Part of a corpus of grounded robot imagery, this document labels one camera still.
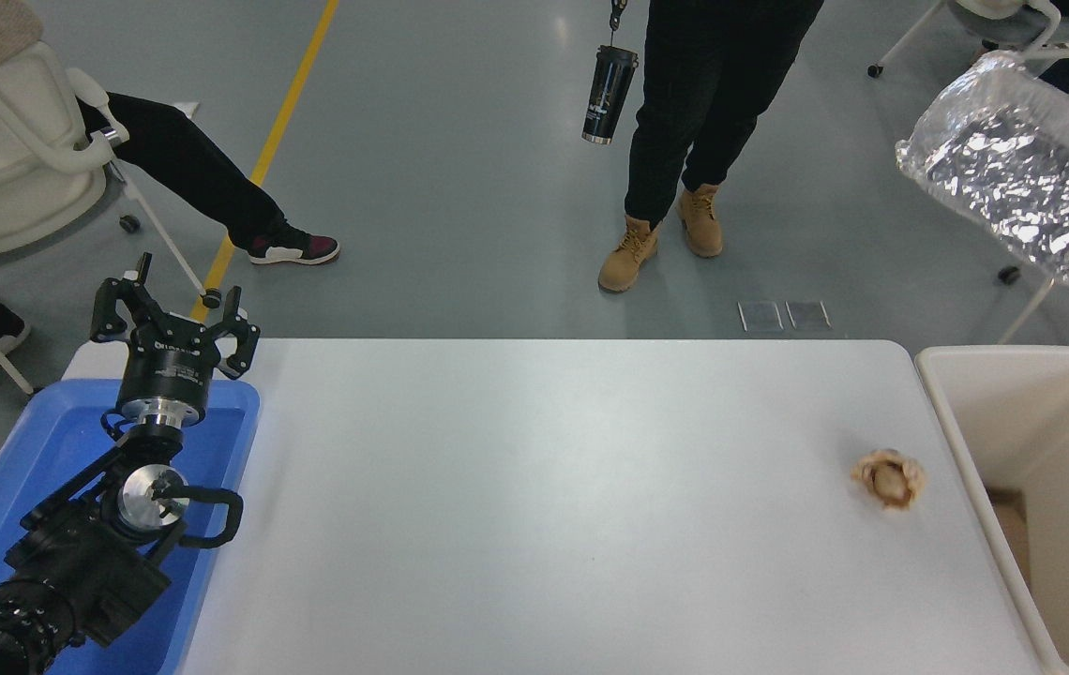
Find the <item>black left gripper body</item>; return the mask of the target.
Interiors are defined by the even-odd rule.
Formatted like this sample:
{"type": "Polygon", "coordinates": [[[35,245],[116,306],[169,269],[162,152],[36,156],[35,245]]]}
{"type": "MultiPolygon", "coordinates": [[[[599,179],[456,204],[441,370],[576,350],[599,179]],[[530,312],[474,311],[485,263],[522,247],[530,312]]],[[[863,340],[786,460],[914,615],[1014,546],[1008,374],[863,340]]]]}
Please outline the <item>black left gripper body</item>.
{"type": "Polygon", "coordinates": [[[210,381],[220,363],[216,341],[229,329],[204,326],[171,313],[160,319],[137,313],[131,320],[118,406],[127,409],[153,398],[186,403],[191,409],[207,406],[210,381]]]}

